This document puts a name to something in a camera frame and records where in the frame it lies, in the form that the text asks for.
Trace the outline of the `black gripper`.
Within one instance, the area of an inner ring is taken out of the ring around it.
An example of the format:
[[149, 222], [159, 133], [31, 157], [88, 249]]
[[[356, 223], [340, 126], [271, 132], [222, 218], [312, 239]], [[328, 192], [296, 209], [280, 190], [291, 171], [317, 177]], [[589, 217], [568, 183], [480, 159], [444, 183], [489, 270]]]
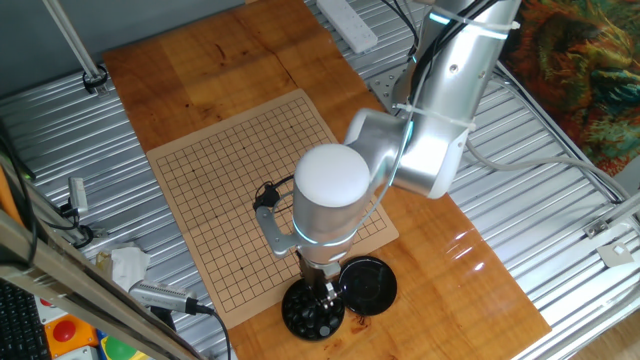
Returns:
[[316, 264], [313, 262], [301, 262], [300, 267], [303, 278], [317, 298], [312, 298], [313, 311], [319, 312], [323, 309], [323, 305], [319, 300], [324, 300], [326, 309], [333, 307], [334, 300], [339, 294], [338, 287], [334, 284], [341, 272], [339, 263]]

